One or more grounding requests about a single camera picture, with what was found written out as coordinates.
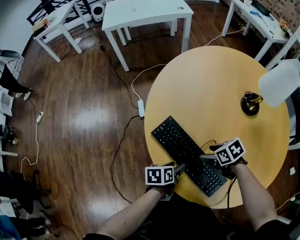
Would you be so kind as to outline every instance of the lamp shade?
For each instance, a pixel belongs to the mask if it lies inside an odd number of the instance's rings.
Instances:
[[[259,78],[260,95],[272,108],[285,101],[299,85],[299,73],[288,61],[283,61]]]

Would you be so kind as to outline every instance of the black lamp base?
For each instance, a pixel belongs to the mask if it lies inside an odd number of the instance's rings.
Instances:
[[[259,109],[260,109],[259,103],[258,102],[251,103],[251,100],[254,100],[258,97],[259,97],[258,94],[250,93],[250,92],[247,92],[242,97],[242,99],[241,99],[241,108],[247,116],[252,117],[252,116],[255,116],[256,114],[258,114]]]

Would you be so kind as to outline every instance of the black keyboard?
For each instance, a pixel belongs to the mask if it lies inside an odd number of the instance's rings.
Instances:
[[[185,173],[208,197],[227,181],[219,170],[200,159],[205,153],[172,116],[151,134],[178,165],[185,164]]]

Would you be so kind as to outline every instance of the black shirt sleeve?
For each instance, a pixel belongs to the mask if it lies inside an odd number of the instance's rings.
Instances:
[[[287,225],[280,222],[279,220],[271,220],[266,224],[262,225],[255,233],[255,240],[287,240],[288,232]]]
[[[114,240],[112,237],[103,234],[86,234],[83,240]]]

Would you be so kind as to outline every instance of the black and white marker cube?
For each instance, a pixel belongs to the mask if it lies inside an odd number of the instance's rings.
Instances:
[[[214,151],[217,160],[221,166],[234,163],[246,153],[244,145],[239,138],[234,138],[223,144]]]
[[[175,182],[174,167],[149,166],[145,168],[145,184],[164,186]]]

